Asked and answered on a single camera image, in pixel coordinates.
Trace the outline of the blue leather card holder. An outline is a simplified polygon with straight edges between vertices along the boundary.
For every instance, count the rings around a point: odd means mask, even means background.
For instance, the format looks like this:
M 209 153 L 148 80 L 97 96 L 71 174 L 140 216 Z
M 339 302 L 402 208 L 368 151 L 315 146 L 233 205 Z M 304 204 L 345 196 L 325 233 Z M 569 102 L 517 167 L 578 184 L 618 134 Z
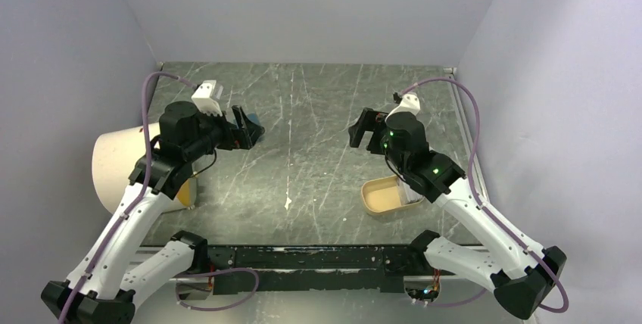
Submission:
M 263 127 L 257 114 L 251 113 L 247 115 L 248 119 L 257 126 Z

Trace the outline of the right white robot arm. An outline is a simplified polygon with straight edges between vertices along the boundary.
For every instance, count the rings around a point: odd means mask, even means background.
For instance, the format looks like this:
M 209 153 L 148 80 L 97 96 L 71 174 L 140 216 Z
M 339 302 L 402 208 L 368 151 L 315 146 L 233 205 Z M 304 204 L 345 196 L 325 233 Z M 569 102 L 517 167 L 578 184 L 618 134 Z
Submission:
M 513 316 L 530 318 L 556 286 L 566 254 L 528 237 L 475 193 L 464 170 L 430 148 L 413 112 L 365 108 L 348 129 L 349 145 L 358 147 L 365 132 L 372 133 L 370 153 L 383 156 L 404 185 L 447 211 L 487 250 L 483 254 L 436 235 L 409 253 L 410 268 L 418 274 L 432 268 L 454 273 L 492 292 Z

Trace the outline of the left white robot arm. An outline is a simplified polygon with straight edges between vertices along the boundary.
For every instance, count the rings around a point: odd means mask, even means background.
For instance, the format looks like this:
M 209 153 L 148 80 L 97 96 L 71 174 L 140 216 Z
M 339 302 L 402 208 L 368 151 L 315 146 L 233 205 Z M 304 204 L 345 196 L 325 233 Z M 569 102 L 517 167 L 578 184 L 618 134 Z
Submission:
M 154 221 L 192 178 L 195 161 L 219 150 L 249 150 L 265 129 L 238 105 L 234 121 L 188 101 L 166 106 L 153 136 L 142 124 L 144 155 L 98 240 L 64 281 L 49 282 L 42 301 L 60 323 L 129 323 L 151 294 L 174 276 L 213 272 L 207 240 L 181 231 L 153 257 L 130 269 Z

